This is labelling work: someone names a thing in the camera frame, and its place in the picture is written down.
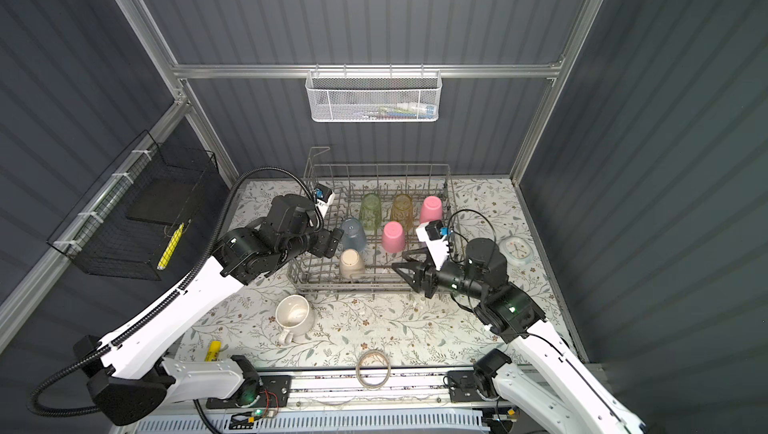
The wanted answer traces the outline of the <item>pink cup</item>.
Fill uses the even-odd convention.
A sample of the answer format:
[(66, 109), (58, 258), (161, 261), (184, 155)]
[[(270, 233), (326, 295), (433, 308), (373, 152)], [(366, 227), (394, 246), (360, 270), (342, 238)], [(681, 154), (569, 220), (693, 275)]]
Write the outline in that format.
[(437, 196), (426, 197), (421, 205), (419, 223), (429, 223), (443, 219), (443, 202)]
[(405, 250), (406, 233), (400, 222), (391, 221), (384, 225), (381, 235), (381, 247), (389, 254), (396, 254)]

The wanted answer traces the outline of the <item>beige cup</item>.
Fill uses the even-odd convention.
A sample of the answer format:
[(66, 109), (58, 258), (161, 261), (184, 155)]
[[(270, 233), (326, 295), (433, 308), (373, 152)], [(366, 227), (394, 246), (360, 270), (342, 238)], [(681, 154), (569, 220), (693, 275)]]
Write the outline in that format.
[(345, 250), (339, 258), (340, 276), (346, 280), (357, 279), (366, 272), (363, 256), (355, 249)]

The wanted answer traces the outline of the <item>pink cup front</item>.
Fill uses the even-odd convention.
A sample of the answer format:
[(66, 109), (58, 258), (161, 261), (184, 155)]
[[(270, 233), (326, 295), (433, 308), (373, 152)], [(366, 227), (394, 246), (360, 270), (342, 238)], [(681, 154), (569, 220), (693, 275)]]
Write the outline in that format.
[(421, 205), (419, 223), (429, 223), (443, 219), (443, 202), (437, 196), (426, 197)]

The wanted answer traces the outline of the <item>white ceramic mug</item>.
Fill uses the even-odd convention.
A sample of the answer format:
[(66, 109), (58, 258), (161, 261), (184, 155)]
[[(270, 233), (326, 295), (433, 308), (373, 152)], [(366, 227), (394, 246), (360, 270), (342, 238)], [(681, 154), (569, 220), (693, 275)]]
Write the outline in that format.
[(307, 334), (314, 327), (316, 316), (309, 301), (294, 294), (280, 301), (275, 319), (281, 330), (278, 344), (286, 346), (296, 337)]

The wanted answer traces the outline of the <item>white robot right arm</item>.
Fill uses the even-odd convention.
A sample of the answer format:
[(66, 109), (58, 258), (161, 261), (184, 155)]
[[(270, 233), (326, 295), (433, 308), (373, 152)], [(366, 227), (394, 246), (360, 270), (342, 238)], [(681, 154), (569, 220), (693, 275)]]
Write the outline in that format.
[(512, 359), (493, 349), (473, 365), (478, 393), (522, 409), (549, 433), (644, 433), (646, 424), (585, 367), (561, 339), (544, 311), (510, 282), (507, 260), (487, 238), (470, 241), (465, 258), (450, 257), (448, 240), (406, 251), (392, 269), (415, 292), (438, 290), (475, 303), (472, 312), (545, 380), (531, 380)]

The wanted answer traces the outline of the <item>blue glass tumbler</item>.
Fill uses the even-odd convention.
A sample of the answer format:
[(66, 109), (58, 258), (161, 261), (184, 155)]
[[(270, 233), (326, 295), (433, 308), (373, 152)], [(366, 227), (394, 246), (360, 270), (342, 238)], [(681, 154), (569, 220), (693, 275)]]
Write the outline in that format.
[(340, 241), (342, 249), (354, 250), (358, 253), (365, 251), (367, 246), (366, 233), (362, 223), (355, 218), (345, 219), (341, 224), (343, 236)]

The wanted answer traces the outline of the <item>green glass tumbler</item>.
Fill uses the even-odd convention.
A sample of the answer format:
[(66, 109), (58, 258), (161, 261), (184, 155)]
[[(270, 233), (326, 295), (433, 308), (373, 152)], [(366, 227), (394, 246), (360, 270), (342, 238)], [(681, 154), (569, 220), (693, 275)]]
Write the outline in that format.
[(375, 232), (382, 222), (382, 203), (376, 193), (365, 194), (361, 200), (358, 220), (367, 232)]

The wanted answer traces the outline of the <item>yellow glass tumbler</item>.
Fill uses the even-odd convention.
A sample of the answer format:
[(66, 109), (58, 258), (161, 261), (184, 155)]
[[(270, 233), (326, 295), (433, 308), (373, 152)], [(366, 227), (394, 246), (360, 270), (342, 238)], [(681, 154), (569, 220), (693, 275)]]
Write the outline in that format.
[(393, 198), (390, 221), (399, 223), (406, 232), (413, 228), (414, 203), (410, 195), (400, 193)]

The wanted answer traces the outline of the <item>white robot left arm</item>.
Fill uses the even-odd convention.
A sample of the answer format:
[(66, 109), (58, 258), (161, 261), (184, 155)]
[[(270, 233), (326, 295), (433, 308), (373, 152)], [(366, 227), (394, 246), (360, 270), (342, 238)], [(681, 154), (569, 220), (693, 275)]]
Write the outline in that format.
[(260, 377), (244, 356), (183, 363), (166, 352), (204, 314), (255, 280), (305, 253), (332, 257), (342, 230), (315, 230), (310, 222), (323, 218), (334, 200), (325, 185), (310, 197), (274, 198), (266, 216), (215, 242), (193, 280), (179, 282), (165, 298), (99, 340), (96, 345), (109, 353), (84, 368), (97, 410), (114, 425), (125, 426), (171, 403), (208, 398), (254, 402)]

